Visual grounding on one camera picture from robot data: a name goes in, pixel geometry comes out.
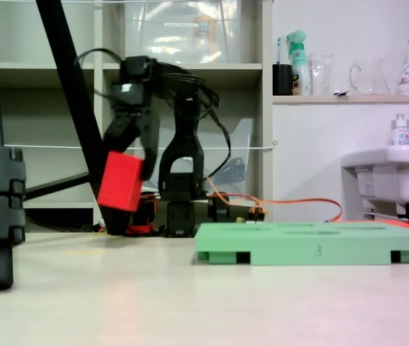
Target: orange wire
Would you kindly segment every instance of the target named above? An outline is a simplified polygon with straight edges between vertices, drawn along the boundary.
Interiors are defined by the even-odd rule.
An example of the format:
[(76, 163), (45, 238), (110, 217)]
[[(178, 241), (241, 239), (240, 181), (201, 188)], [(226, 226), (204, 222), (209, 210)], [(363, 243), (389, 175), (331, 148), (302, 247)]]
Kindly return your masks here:
[(225, 193), (225, 194), (221, 194), (219, 192), (219, 190), (216, 188), (216, 186), (214, 185), (214, 182), (212, 182), (212, 180), (209, 177), (206, 177), (207, 181), (210, 182), (210, 185), (212, 187), (212, 189), (214, 190), (215, 194), (221, 199), (221, 201), (223, 201), (225, 204), (227, 205), (235, 205), (237, 202), (229, 202), (228, 200), (226, 200), (223, 196), (228, 196), (228, 197), (242, 197), (245, 198), (247, 200), (252, 200), (253, 202), (255, 202), (255, 204), (257, 206), (262, 206), (262, 202), (261, 200), (259, 200), (258, 198), (255, 198), (253, 196), (250, 195), (244, 195), (243, 193)]
[[(213, 188), (213, 190), (215, 191), (215, 194), (227, 205), (235, 205), (235, 203), (237, 202), (228, 202), (223, 195), (217, 190), (216, 186), (214, 185), (214, 183), (212, 182), (212, 180), (209, 177), (206, 177), (207, 181), (210, 182), (211, 187)], [(245, 199), (248, 200), (252, 200), (255, 202), (255, 205), (253, 207), (251, 207), (251, 209), (249, 210), (250, 213), (254, 213), (255, 208), (259, 207), (261, 209), (261, 211), (263, 213), (265, 213), (264, 211), (264, 203), (268, 203), (268, 204), (300, 204), (300, 203), (314, 203), (314, 202), (323, 202), (323, 203), (330, 203), (330, 204), (334, 204), (336, 206), (339, 207), (339, 214), (336, 215), (334, 218), (332, 218), (331, 220), (328, 220), (328, 222), (336, 222), (337, 220), (339, 220), (342, 217), (342, 205), (339, 202), (336, 202), (335, 200), (330, 200), (328, 198), (305, 198), (305, 199), (301, 199), (301, 200), (259, 200), (258, 198), (255, 198), (253, 196), (250, 195), (244, 195), (244, 194), (240, 194), (240, 193), (225, 193), (225, 196), (235, 196), (235, 197), (243, 197)]]
[(342, 213), (343, 213), (342, 205), (339, 202), (336, 202), (335, 200), (330, 200), (328, 198), (305, 198), (301, 200), (262, 200), (262, 203), (268, 203), (268, 204), (300, 204), (300, 203), (314, 203), (314, 202), (330, 203), (330, 204), (334, 204), (339, 207), (339, 214), (336, 215), (331, 220), (328, 220), (328, 222), (336, 222), (342, 217)]

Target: shelf board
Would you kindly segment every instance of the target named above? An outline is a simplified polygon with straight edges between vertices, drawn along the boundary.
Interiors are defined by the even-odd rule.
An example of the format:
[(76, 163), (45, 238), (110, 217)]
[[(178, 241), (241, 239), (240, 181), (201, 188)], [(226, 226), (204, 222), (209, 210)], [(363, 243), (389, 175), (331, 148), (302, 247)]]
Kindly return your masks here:
[(24, 202), (24, 209), (92, 209), (93, 202)]
[(274, 105), (409, 104), (409, 95), (273, 96)]
[[(204, 78), (212, 89), (253, 89), (261, 77), (261, 63), (184, 63), (182, 68)], [(105, 63), (104, 70), (111, 80), (118, 78), (116, 63)]]
[[(88, 85), (94, 85), (94, 64), (83, 65)], [(58, 70), (54, 63), (0, 63), (0, 88), (60, 89)]]

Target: transparent plastic container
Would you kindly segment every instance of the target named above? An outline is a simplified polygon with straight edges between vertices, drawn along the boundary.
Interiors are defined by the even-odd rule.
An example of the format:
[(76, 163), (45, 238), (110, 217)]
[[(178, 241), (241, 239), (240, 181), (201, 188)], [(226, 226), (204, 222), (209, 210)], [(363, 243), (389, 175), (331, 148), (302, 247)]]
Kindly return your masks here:
[(126, 3), (126, 56), (147, 55), (175, 64), (253, 63), (254, 4), (254, 0)]
[[(230, 160), (212, 177), (212, 181), (220, 191), (227, 193), (247, 193), (248, 191), (249, 146), (251, 145), (253, 123), (253, 119), (244, 118), (240, 120), (235, 130), (230, 134), (232, 145)], [(172, 141), (174, 134), (175, 131), (172, 129), (161, 128), (158, 146), (166, 148)], [(198, 132), (198, 139), (204, 151), (204, 175), (207, 176), (227, 157), (227, 143), (222, 133), (200, 131)], [(136, 141), (136, 148), (134, 155), (141, 157), (143, 152), (140, 150), (141, 146), (138, 140)], [(158, 191), (158, 176), (163, 150), (160, 149), (158, 152), (158, 159), (151, 179), (143, 185), (147, 190)], [(171, 172), (192, 172), (192, 167), (193, 161), (188, 157), (184, 157), (174, 162)], [(212, 191), (209, 183), (207, 183), (206, 187), (208, 191)]]

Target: green foam tray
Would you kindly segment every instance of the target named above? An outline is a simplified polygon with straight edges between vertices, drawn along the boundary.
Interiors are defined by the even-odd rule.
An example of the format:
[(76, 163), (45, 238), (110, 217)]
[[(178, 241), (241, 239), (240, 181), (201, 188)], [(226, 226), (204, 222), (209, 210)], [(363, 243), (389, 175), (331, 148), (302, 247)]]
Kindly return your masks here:
[(409, 263), (409, 229), (379, 222), (203, 223), (195, 249), (210, 264)]

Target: red block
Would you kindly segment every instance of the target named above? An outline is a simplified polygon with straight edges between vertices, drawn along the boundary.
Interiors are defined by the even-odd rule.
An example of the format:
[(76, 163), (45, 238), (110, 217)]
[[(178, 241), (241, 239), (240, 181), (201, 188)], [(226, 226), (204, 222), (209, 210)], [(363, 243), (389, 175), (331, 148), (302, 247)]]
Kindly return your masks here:
[(110, 151), (102, 178), (98, 204), (126, 211), (136, 211), (140, 200), (143, 160)]

